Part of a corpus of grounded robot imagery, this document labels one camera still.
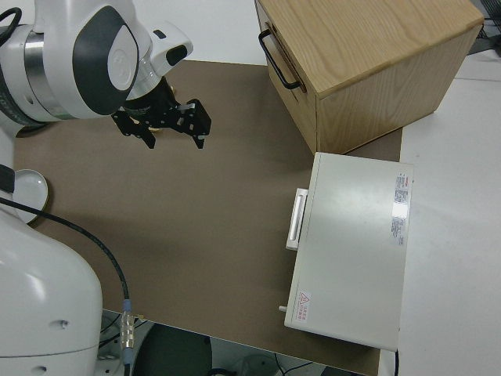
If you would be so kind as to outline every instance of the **brown mat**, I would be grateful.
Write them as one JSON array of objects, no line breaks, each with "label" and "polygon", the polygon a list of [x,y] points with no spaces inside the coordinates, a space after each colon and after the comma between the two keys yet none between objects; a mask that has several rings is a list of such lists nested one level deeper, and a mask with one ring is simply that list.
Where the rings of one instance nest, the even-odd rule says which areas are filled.
[{"label": "brown mat", "polygon": [[[283,326],[295,254],[285,249],[313,156],[266,67],[183,62],[169,82],[212,117],[205,148],[172,130],[149,150],[109,119],[65,121],[17,140],[16,168],[50,182],[50,212],[102,239],[146,319],[318,363],[377,374],[379,350]],[[398,160],[400,133],[353,154]],[[104,307],[121,309],[115,272],[77,233],[38,219],[96,271]]]}]

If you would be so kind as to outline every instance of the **silver connector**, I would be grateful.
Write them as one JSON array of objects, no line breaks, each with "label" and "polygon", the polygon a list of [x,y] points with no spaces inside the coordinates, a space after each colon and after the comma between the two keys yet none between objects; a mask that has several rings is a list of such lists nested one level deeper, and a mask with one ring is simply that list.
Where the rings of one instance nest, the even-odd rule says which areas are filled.
[{"label": "silver connector", "polygon": [[129,311],[122,313],[120,339],[122,349],[134,348],[134,316]]}]

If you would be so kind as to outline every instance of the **wooden box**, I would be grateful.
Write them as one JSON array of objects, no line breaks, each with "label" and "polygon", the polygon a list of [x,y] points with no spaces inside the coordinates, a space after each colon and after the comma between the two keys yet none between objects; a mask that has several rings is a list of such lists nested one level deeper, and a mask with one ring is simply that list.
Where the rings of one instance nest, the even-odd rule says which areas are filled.
[{"label": "wooden box", "polygon": [[269,73],[312,152],[434,112],[481,29],[469,0],[256,0]]}]

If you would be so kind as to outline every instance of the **drawer handle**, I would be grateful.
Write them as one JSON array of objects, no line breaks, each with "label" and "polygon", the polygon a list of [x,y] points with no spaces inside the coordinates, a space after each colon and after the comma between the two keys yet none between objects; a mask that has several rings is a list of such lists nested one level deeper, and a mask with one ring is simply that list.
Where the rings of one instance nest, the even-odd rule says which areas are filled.
[{"label": "drawer handle", "polygon": [[272,32],[269,29],[266,29],[266,30],[262,31],[259,34],[259,44],[263,48],[263,51],[265,51],[265,55],[268,58],[269,62],[271,63],[273,69],[275,70],[276,75],[279,76],[279,79],[282,82],[282,85],[285,86],[285,88],[289,89],[289,90],[299,88],[301,86],[301,82],[300,81],[288,82],[285,79],[285,77],[283,76],[283,73],[280,70],[279,66],[276,65],[276,62],[273,59],[272,54],[269,52],[268,48],[266,47],[265,43],[263,42],[263,39],[265,39],[266,37],[268,37],[271,34],[272,34]]}]

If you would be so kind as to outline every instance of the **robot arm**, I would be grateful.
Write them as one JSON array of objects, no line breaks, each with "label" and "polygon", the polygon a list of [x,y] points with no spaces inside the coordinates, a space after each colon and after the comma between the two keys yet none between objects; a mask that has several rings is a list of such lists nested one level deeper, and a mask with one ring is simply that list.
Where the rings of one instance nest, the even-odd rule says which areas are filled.
[{"label": "robot arm", "polygon": [[[153,147],[149,127],[173,128],[203,146],[211,119],[196,99],[181,105],[163,77],[192,52],[174,25],[144,27],[131,0],[35,0],[35,22],[0,27],[0,197],[14,190],[13,144],[22,127],[112,115],[121,132]],[[76,252],[0,206],[0,374],[91,376],[101,290]],[[124,311],[130,313],[127,303]],[[124,315],[125,373],[133,320]]]},{"label": "robot arm", "polygon": [[34,25],[0,47],[0,110],[18,124],[113,115],[153,148],[152,128],[189,134],[199,148],[211,119],[178,103],[164,75],[193,51],[174,25],[141,25],[130,0],[36,0]]}]

